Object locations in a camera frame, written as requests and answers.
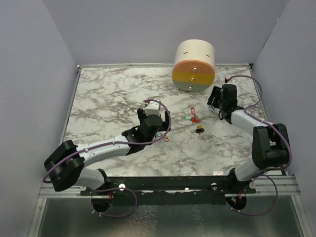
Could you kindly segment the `red tagged key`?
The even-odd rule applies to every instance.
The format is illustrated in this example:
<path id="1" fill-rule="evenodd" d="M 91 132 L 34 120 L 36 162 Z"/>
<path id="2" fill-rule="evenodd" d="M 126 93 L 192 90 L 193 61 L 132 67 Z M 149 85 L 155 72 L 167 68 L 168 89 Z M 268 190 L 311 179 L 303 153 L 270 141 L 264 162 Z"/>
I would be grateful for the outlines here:
<path id="1" fill-rule="evenodd" d="M 195 122 L 195 123 L 199 123 L 199 119 L 197 119 L 197 118 L 192 118 L 191 121 Z"/>

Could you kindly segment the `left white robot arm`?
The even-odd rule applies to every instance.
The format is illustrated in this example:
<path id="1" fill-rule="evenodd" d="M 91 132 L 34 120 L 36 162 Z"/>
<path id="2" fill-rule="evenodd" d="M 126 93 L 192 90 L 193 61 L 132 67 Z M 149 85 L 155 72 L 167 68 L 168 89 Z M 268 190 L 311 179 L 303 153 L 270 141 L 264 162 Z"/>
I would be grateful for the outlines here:
<path id="1" fill-rule="evenodd" d="M 52 184 L 57 192 L 72 186 L 84 186 L 103 195 L 109 189 L 110 180 L 103 169 L 89 169 L 88 166 L 108 158 L 128 156 L 144 150 L 146 146 L 163 139 L 158 132 L 171 130 L 171 115 L 165 112 L 165 119 L 158 113 L 148 114 L 139 109 L 140 124 L 120 135 L 101 142 L 76 145 L 72 140 L 62 142 L 44 162 L 46 174 L 42 181 Z"/>

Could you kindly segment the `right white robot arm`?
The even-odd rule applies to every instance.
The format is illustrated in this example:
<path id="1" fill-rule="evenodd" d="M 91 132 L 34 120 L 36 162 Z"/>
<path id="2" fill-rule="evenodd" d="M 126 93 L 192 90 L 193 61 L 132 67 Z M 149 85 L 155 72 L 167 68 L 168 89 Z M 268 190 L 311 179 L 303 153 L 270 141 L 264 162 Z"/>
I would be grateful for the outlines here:
<path id="1" fill-rule="evenodd" d="M 251 180 L 265 171 L 283 168 L 291 161 L 287 128 L 273 124 L 250 114 L 237 105 L 237 87 L 233 84 L 215 86 L 207 104 L 218 109 L 218 117 L 252 136 L 251 159 L 230 170 L 227 189 L 240 192 Z"/>

